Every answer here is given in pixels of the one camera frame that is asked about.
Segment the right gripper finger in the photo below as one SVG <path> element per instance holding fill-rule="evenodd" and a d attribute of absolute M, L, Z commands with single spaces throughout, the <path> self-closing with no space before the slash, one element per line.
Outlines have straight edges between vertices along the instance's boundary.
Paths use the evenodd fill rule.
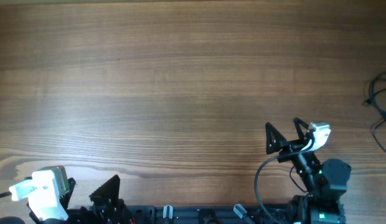
<path fill-rule="evenodd" d="M 302 119 L 300 119 L 298 117 L 295 117 L 293 119 L 293 123 L 294 123 L 294 126 L 296 128 L 296 132 L 298 134 L 298 138 L 300 140 L 303 140 L 304 139 L 304 132 L 303 132 L 302 128 L 308 130 L 309 124 L 304 122 Z"/>
<path fill-rule="evenodd" d="M 270 122 L 265 124 L 265 132 L 267 154 L 279 152 L 288 145 L 286 138 Z"/>

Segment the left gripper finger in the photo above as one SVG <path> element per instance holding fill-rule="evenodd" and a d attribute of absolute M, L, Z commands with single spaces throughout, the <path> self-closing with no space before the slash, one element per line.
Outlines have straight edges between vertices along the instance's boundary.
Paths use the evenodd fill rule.
<path fill-rule="evenodd" d="M 116 207 L 119 200 L 119 191 L 120 178 L 118 175 L 114 175 L 91 193 L 89 198 L 95 205 L 111 205 Z"/>
<path fill-rule="evenodd" d="M 74 178 L 61 178 L 61 184 L 60 184 L 60 195 L 59 195 L 59 200 L 60 204 L 64 208 L 64 210 L 68 209 L 68 205 L 71 199 L 71 196 L 73 194 L 73 190 L 76 186 L 76 181 Z"/>

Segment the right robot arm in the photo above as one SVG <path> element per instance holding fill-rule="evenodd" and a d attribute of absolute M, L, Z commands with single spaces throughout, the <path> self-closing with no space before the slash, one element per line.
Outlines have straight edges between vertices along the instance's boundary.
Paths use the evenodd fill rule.
<path fill-rule="evenodd" d="M 340 201 L 347 192 L 351 166 L 340 159 L 320 162 L 315 151 L 327 142 L 331 133 L 328 123 L 305 123 L 293 120 L 298 139 L 287 140 L 271 123 L 265 124 L 266 153 L 277 153 L 279 163 L 291 162 L 304 186 L 304 195 L 295 195 L 279 213 L 265 212 L 273 223 L 346 222 Z"/>

